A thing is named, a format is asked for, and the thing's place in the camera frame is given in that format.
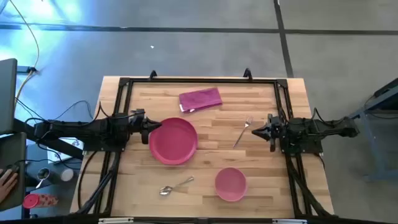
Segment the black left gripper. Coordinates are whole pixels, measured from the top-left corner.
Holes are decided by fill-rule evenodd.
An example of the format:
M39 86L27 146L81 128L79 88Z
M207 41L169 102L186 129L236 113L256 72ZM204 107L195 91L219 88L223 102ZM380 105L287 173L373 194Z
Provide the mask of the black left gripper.
M145 115L144 119L131 119L130 120L130 133L139 133L143 144L149 143L149 133L161 127L162 123L151 120Z

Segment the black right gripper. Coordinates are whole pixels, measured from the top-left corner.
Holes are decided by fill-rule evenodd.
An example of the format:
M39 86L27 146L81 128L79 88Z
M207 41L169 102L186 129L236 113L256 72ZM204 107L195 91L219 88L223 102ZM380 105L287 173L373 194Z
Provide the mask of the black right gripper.
M270 152L275 151L275 141L279 138L280 128L282 124L278 116L272 114L267 115L267 122L264 123L260 128L252 130L252 134L270 142Z

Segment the silver metal fork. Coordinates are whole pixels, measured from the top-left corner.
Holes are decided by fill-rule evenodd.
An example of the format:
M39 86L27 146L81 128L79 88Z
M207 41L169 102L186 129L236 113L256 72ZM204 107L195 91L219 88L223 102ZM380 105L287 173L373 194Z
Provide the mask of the silver metal fork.
M239 144L239 142L240 142L240 140L241 140L241 138L242 138L242 136L243 136L245 130L251 125L252 119L253 119L253 117L250 116L250 117L248 117L247 120L245 121L243 130L241 131L241 133L240 133L239 137L237 138L236 142L233 144L233 148L235 148L235 147Z

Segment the large red plastic plate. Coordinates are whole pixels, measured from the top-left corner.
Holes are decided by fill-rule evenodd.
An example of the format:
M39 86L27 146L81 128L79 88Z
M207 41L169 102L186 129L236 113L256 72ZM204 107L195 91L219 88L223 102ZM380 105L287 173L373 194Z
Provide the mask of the large red plastic plate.
M167 118L161 123L161 127L150 133L150 153L165 165L187 162L198 147L196 129L182 118Z

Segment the small red plastic bowl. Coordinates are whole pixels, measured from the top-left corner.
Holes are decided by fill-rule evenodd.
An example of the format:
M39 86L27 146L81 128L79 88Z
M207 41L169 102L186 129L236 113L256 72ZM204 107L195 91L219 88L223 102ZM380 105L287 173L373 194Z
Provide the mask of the small red plastic bowl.
M215 177L216 194L227 202L240 201L247 189L246 176L237 168L221 169Z

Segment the silver metal spoon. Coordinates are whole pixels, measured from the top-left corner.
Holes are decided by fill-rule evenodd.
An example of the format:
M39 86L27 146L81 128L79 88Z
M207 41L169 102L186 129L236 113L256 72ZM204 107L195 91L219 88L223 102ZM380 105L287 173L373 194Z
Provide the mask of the silver metal spoon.
M176 185L174 185L174 186L165 186L165 187L162 187L162 188L159 190L159 195L161 195L161 196L170 195L170 193L173 191L173 189L175 189L175 188L177 188L177 187L180 187L181 185L187 184L187 183L193 181L194 179L195 179L194 176L191 176L191 177L189 177L188 179L184 180L183 182L178 183L178 184L176 184Z

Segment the magenta folded napkin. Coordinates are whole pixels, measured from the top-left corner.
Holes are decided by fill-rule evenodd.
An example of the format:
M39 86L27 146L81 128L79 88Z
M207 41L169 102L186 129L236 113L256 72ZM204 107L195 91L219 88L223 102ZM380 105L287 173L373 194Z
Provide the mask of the magenta folded napkin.
M217 88L182 93L179 95L179 101L179 107L183 113L192 113L223 104Z

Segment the white cylindrical container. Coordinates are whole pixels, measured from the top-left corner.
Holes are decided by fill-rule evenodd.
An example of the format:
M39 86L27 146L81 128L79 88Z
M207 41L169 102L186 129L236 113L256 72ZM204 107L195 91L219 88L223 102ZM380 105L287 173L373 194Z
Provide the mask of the white cylindrical container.
M60 173L60 180L62 182L69 182L72 180L73 177L74 177L74 171L72 169L64 169Z

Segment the blue metal cart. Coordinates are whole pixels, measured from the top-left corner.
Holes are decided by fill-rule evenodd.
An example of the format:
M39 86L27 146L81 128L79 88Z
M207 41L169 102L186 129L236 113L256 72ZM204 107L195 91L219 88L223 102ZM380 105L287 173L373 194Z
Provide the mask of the blue metal cart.
M350 114L360 121L374 161L367 181L398 181L398 78L380 87Z

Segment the dark mug with spoon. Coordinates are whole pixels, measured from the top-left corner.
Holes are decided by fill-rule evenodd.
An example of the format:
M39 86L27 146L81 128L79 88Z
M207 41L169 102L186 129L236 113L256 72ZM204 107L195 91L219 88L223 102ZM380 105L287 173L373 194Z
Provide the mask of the dark mug with spoon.
M43 181L48 179L49 175L50 175L50 170L48 168L45 167L41 168L37 173L37 178L39 180L39 183L36 185L35 189L38 189L42 185Z

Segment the red lidded drink cup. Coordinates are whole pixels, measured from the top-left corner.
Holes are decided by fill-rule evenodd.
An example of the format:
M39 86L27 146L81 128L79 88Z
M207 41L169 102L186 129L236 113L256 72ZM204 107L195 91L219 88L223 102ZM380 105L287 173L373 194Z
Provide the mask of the red lidded drink cup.
M53 207L58 204L58 198L49 194L28 194L22 206L26 209Z

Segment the dark laptop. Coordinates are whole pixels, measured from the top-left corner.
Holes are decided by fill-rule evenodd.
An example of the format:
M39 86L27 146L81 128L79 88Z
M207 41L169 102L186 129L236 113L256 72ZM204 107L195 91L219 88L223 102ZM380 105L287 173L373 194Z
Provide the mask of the dark laptop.
M26 133L0 137L0 169L18 173L17 184L0 203L0 212L20 206L25 197Z

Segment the dark flat monitor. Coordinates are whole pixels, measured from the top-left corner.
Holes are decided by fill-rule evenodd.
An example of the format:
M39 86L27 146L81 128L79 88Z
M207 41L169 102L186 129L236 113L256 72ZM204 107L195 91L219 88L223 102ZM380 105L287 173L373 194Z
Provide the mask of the dark flat monitor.
M12 132L17 60L0 60L0 135Z

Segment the person's hand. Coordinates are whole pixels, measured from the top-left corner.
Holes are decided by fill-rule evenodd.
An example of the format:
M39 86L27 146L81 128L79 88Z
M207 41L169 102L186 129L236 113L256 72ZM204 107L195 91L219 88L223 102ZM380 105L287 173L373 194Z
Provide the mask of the person's hand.
M11 190L17 184L18 173L13 172L11 169L5 171L0 177L0 204L10 194Z

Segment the black aluminium table frame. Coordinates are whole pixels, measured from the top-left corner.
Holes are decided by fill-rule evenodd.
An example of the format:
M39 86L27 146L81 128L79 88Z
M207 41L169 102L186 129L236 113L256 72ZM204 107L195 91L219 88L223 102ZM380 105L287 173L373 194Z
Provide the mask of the black aluminium table frame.
M216 87L223 104L192 114L178 107L181 93ZM245 131L233 148L246 118L251 129L261 127L267 115L277 113L275 86L269 79L248 82L232 78L140 79L132 84L129 106L143 108L149 118L162 121L181 117L198 133L198 149L186 163L165 166L154 159L148 146L133 136L122 153L114 193L113 216L127 217L231 217L292 218L285 157L270 152L268 142ZM248 191L238 202L226 202L215 192L215 177L225 167L241 170ZM161 196L159 190L194 176L194 180Z

